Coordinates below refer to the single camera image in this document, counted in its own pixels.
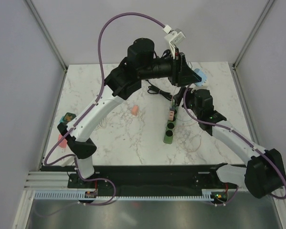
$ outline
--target black mount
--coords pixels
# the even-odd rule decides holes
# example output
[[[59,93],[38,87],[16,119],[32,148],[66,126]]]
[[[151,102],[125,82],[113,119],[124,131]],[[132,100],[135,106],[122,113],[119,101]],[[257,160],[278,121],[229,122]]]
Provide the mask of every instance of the black mount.
[[[281,154],[276,149],[266,150],[264,154],[280,170],[286,181]],[[262,156],[253,156],[248,161],[245,184],[249,192],[256,198],[264,197],[283,186],[283,182],[277,172]]]
[[[62,136],[64,136],[68,131],[65,123],[59,123],[57,128]],[[86,159],[90,157],[94,154],[97,148],[90,138],[86,142],[77,142],[75,137],[67,135],[66,140],[68,147],[78,159]]]
[[[226,117],[214,110],[213,97],[209,90],[198,89],[193,93],[188,90],[185,96],[186,107],[191,109],[199,120],[218,123],[220,121],[226,121]],[[212,136],[212,126],[199,123],[199,126]]]
[[[141,80],[167,77],[178,87],[201,82],[201,77],[187,65],[185,54],[178,49],[175,59],[169,54],[154,58],[154,53],[154,42],[147,38],[139,38],[129,46],[127,57],[105,79],[114,96],[128,99],[141,88]]]

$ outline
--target black cable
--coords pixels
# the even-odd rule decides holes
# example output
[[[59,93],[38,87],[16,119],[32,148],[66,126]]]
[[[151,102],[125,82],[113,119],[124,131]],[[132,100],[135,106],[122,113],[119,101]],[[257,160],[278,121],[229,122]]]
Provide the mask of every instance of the black cable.
[[[75,161],[73,161],[73,163],[71,164],[71,166],[74,164],[74,162],[75,162]],[[70,179],[70,175],[69,175],[69,173],[68,173],[68,172],[67,172],[67,175],[68,175],[68,177],[69,177],[69,179]]]
[[[148,86],[148,90],[147,93],[148,94],[160,94],[162,95],[165,99],[167,99],[168,101],[172,100],[172,95],[169,92],[165,92],[162,91],[159,87],[153,85],[151,82],[149,82],[148,80],[146,80],[150,86]]]

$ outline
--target green power strip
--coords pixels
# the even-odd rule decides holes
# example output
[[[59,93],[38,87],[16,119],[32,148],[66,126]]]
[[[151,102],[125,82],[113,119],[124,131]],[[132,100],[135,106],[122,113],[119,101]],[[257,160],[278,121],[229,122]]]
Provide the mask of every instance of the green power strip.
[[[163,139],[163,142],[166,144],[171,144],[173,142],[173,137],[174,137],[173,129],[176,126],[178,108],[179,108],[178,106],[172,106],[171,110],[174,110],[174,118],[172,121],[167,120],[166,129],[164,133],[164,139]]]

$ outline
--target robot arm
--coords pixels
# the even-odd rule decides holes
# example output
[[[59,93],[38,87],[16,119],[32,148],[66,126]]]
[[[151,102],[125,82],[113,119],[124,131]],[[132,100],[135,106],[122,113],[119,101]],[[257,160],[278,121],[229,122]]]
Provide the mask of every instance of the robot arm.
[[[209,135],[227,145],[246,165],[246,167],[235,167],[226,163],[219,164],[211,169],[216,178],[224,183],[247,187],[256,198],[261,198],[283,186],[278,173],[255,149],[269,158],[286,180],[281,154],[275,149],[266,150],[236,131],[222,114],[214,110],[213,98],[208,90],[199,89],[193,93],[187,92],[185,101],[186,107],[194,112],[198,120],[217,124],[214,126],[199,123],[199,126]]]
[[[83,178],[88,178],[94,174],[92,155],[97,147],[90,139],[91,133],[111,110],[141,88],[141,80],[167,77],[172,85],[182,87],[181,92],[185,91],[184,86],[202,81],[202,78],[187,65],[184,53],[179,52],[176,48],[175,44],[179,42],[178,39],[182,39],[182,35],[177,31],[175,35],[171,34],[166,37],[173,52],[167,51],[167,55],[162,58],[153,57],[153,41],[146,38],[137,39],[128,48],[127,57],[105,79],[103,94],[93,110],[87,115],[83,115],[88,107],[95,102],[91,102],[78,115],[78,117],[84,117],[76,127],[74,127],[74,123],[77,118],[68,124],[60,123],[58,125],[58,130],[62,135],[65,135],[73,128],[73,131],[66,136],[66,140],[69,148],[77,157],[78,168]],[[181,96],[179,95],[175,99],[180,104]],[[246,167],[235,167],[228,164],[219,164],[212,169],[212,173],[216,178],[219,178],[222,182],[247,187],[256,198],[261,198],[282,187],[283,184],[277,172],[247,143],[249,142],[253,148],[259,149],[266,157],[270,158],[286,180],[280,153],[275,149],[267,151],[244,136],[240,134],[237,136],[232,133],[231,129],[234,129],[232,125],[222,114],[214,110],[213,98],[208,90],[200,89],[194,91],[194,93],[187,92],[186,106],[193,110],[199,120],[229,127],[230,130],[227,130],[218,126],[199,123],[199,126],[208,134],[232,149],[246,165]]]

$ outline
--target gray wall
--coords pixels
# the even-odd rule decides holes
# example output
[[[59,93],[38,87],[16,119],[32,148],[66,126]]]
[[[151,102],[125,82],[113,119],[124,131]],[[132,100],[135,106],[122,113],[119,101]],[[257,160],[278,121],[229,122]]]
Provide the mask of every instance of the gray wall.
[[[62,81],[23,1],[0,0],[0,229],[11,227]]]
[[[67,64],[97,63],[102,26],[119,13],[141,12],[183,30],[179,46],[192,62],[235,61],[267,0],[33,0]],[[161,28],[146,19],[125,17],[105,31],[105,63],[120,62],[140,37],[166,48]]]
[[[238,72],[261,143],[286,169],[286,0],[276,1]]]

